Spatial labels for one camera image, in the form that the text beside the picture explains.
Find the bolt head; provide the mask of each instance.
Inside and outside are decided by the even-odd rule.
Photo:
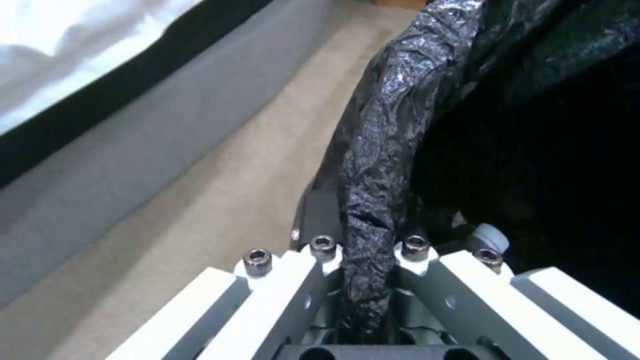
[[[504,260],[499,252],[489,248],[479,249],[474,252],[474,257],[496,274],[500,274]]]
[[[251,249],[242,258],[244,269],[249,276],[264,276],[271,271],[271,251],[267,249]]]
[[[326,262],[335,258],[335,240],[329,235],[319,235],[309,242],[311,254],[318,261]]]
[[[407,236],[402,242],[402,256],[410,261],[422,261],[429,256],[431,242],[419,235]]]

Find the gray metal bar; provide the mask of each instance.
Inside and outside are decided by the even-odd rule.
[[[326,294],[320,263],[287,251],[199,360],[272,359],[283,344],[302,340]]]
[[[640,322],[557,268],[511,284],[608,359],[640,358]]]
[[[207,268],[107,359],[192,359],[248,295],[246,279]]]
[[[430,262],[423,276],[401,268],[399,280],[461,345],[486,337],[512,359],[603,359],[466,251]]]

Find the floor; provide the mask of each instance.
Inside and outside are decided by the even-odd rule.
[[[3,359],[98,359],[205,267],[282,253],[297,201],[375,52],[415,10],[343,0],[280,95],[105,237],[0,312]]]

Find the bed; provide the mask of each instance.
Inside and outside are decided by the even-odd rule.
[[[98,26],[88,31],[62,27],[67,53],[60,41],[16,46],[11,27],[0,35],[0,309],[269,102],[322,38],[335,5],[129,2],[131,13],[114,17],[102,12],[123,1],[94,2],[106,7],[90,10]],[[149,22],[155,27],[140,34]],[[101,43],[110,31],[117,36]],[[109,50],[126,36],[135,39],[119,57],[95,56],[93,43]]]

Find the crumpled plastic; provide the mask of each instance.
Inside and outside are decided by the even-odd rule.
[[[392,248],[405,221],[414,156],[430,125],[489,75],[504,72],[496,81],[498,93],[505,102],[521,101],[616,53],[634,39],[631,9],[625,8],[632,3],[617,3],[613,10],[599,5],[596,11],[578,1],[436,0],[371,60],[313,184],[335,190],[340,202],[345,342],[384,342]],[[577,38],[558,38],[580,34],[569,30],[582,24],[584,13],[595,17],[595,26]],[[611,26],[604,19],[612,19]],[[577,46],[570,47],[574,41]],[[583,59],[566,63],[557,49]],[[531,88],[519,91],[520,81]]]

